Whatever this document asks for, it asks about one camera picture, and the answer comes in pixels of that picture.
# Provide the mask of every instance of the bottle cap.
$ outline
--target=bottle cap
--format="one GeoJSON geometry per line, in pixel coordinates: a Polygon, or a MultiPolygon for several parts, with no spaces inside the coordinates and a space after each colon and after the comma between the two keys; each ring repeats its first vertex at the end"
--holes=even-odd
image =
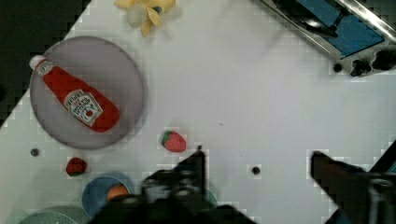
{"type": "Polygon", "coordinates": [[[33,57],[30,62],[29,65],[30,67],[35,70],[35,68],[38,66],[39,63],[41,63],[42,61],[47,60],[46,57],[44,57],[43,55],[36,55],[35,57],[33,57]]]}

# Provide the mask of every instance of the ketchup label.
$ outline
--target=ketchup label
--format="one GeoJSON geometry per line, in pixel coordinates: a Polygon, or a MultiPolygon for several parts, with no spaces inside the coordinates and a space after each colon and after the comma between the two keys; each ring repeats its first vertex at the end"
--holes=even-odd
{"type": "Polygon", "coordinates": [[[36,71],[39,76],[43,77],[44,75],[49,73],[52,70],[52,68],[53,68],[52,62],[44,61],[37,67],[36,71]]]}
{"type": "Polygon", "coordinates": [[[64,100],[64,106],[74,117],[89,126],[92,126],[103,112],[95,98],[82,90],[70,92],[64,100]]]}

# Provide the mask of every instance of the screw hole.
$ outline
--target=screw hole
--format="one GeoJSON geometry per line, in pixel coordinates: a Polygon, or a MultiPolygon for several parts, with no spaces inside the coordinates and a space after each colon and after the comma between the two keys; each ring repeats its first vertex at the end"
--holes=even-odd
{"type": "Polygon", "coordinates": [[[257,166],[251,168],[251,173],[253,173],[254,175],[259,175],[260,171],[261,171],[260,168],[257,166]]]}
{"type": "Polygon", "coordinates": [[[340,63],[336,63],[336,64],[332,67],[332,70],[333,70],[335,73],[339,73],[339,72],[341,72],[341,70],[343,70],[343,65],[341,65],[340,63]]]}
{"type": "Polygon", "coordinates": [[[32,155],[33,157],[38,156],[38,154],[40,154],[40,151],[39,151],[37,148],[33,148],[33,149],[30,151],[30,155],[32,155]]]}

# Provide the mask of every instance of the orange ball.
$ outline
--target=orange ball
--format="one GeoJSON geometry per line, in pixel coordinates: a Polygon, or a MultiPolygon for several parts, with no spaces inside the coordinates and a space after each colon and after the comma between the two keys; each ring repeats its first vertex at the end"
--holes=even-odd
{"type": "Polygon", "coordinates": [[[107,201],[109,202],[110,200],[112,200],[113,198],[115,198],[117,196],[128,195],[128,194],[129,194],[129,191],[127,188],[125,188],[125,186],[117,185],[108,191],[107,201]]]}

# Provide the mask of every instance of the plate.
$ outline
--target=plate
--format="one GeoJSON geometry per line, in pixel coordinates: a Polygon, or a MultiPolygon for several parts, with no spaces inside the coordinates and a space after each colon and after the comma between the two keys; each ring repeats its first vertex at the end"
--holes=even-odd
{"type": "Polygon", "coordinates": [[[59,42],[43,55],[99,90],[120,111],[115,127],[96,133],[70,115],[42,78],[33,72],[32,107],[38,122],[51,137],[69,147],[95,149],[120,141],[136,128],[144,107],[144,86],[134,61],[123,49],[101,38],[80,36],[59,42]]]}
{"type": "Polygon", "coordinates": [[[107,203],[108,192],[117,185],[123,185],[130,194],[134,194],[134,183],[123,173],[111,172],[100,175],[91,181],[82,193],[82,206],[85,213],[95,217],[107,203]]]}

